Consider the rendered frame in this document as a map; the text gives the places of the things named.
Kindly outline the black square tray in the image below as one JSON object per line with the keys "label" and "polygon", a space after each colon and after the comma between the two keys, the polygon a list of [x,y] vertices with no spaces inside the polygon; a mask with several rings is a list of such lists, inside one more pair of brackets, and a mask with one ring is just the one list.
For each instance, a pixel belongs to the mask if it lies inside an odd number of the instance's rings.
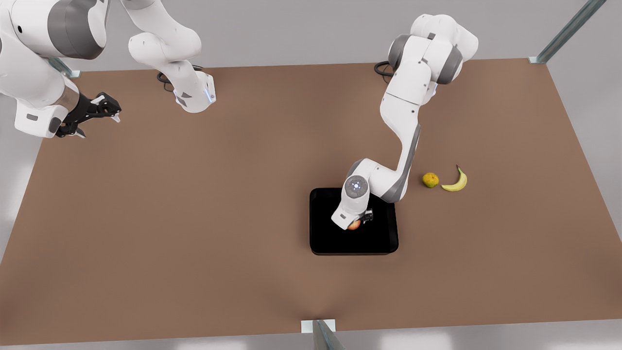
{"label": "black square tray", "polygon": [[341,200],[339,188],[310,192],[310,248],[316,255],[387,255],[398,248],[395,204],[371,195],[373,219],[354,230],[342,230],[331,219]]}

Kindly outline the yellow banana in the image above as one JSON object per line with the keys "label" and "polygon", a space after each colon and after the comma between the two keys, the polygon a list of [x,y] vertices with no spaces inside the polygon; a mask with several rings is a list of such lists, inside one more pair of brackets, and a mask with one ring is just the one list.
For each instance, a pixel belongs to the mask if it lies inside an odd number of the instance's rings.
{"label": "yellow banana", "polygon": [[458,192],[460,190],[462,190],[468,183],[468,177],[467,175],[464,173],[464,171],[462,171],[462,169],[460,168],[460,166],[457,164],[457,170],[458,170],[458,180],[457,182],[455,182],[455,184],[450,184],[450,185],[442,185],[441,188],[448,191],[448,192]]}

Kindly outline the silver frame post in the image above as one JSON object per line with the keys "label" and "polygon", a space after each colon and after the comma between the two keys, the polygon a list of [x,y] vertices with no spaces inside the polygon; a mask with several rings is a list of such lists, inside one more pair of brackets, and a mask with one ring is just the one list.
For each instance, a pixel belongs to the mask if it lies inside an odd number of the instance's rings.
{"label": "silver frame post", "polygon": [[48,63],[57,71],[65,75],[68,78],[79,78],[81,76],[80,70],[72,70],[63,62],[60,58],[57,57],[48,57]]}
{"label": "silver frame post", "polygon": [[311,333],[313,350],[346,350],[336,337],[335,319],[302,320],[301,332]]}
{"label": "silver frame post", "polygon": [[535,65],[547,64],[606,2],[607,0],[587,0],[540,53],[534,57],[527,58],[529,63]]}

